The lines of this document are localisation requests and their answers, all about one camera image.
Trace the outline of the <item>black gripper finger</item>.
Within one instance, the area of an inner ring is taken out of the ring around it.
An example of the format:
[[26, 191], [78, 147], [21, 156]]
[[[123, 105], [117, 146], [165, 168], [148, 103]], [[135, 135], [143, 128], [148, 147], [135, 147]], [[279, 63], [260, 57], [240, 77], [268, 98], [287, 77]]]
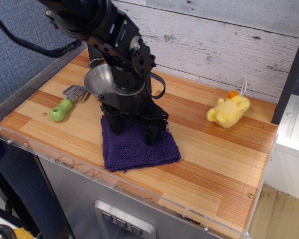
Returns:
[[125, 127], [126, 120], [121, 116], [105, 114], [105, 119], [115, 135], [120, 135]]
[[156, 138], [161, 132], [159, 127], [148, 125], [145, 127], [145, 134], [146, 134], [146, 144], [147, 145], [154, 145], [156, 142]]

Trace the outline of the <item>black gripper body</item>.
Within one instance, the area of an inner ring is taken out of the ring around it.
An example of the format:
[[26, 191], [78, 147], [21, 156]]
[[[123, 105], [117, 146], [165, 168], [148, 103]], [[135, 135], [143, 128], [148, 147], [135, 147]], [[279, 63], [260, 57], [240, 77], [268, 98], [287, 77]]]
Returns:
[[153, 96], [146, 84], [136, 92], [126, 92], [117, 87], [113, 89], [114, 93], [98, 96], [98, 100], [102, 102], [101, 109], [104, 115], [121, 116], [125, 120], [133, 120], [145, 126], [159, 127], [161, 131], [167, 130], [168, 113], [153, 101], [160, 99], [165, 91]]

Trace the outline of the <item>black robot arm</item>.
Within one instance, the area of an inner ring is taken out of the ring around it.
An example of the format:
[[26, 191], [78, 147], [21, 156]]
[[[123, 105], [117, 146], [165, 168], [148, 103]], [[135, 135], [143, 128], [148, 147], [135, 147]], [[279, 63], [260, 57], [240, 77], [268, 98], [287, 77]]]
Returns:
[[109, 0], [44, 0], [50, 22], [62, 33], [98, 49], [109, 65], [114, 88], [98, 96], [105, 118], [115, 134], [127, 119], [145, 126], [148, 145], [168, 127], [168, 113], [155, 104], [151, 80], [155, 56], [139, 28]]

